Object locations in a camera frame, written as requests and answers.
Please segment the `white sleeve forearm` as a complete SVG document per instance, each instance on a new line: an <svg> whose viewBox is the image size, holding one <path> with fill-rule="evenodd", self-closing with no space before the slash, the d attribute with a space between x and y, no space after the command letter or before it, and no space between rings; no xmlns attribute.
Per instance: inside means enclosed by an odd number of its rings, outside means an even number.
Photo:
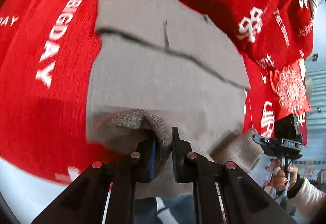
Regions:
<svg viewBox="0 0 326 224"><path fill-rule="evenodd" d="M325 205L325 192L316 188L306 178L298 178L287 192L290 203L302 216L314 219Z"/></svg>

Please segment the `person's right hand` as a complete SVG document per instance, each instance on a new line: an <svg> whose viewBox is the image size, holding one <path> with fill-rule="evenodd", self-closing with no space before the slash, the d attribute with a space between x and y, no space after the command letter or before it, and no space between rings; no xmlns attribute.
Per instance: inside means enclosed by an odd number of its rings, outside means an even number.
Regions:
<svg viewBox="0 0 326 224"><path fill-rule="evenodd" d="M298 175L298 168L295 165L289 165L287 167L287 172L281 168L281 161L277 159L274 164L273 177L272 177L272 187L277 190L288 190L294 188L295 186L300 186L302 181Z"/></svg>

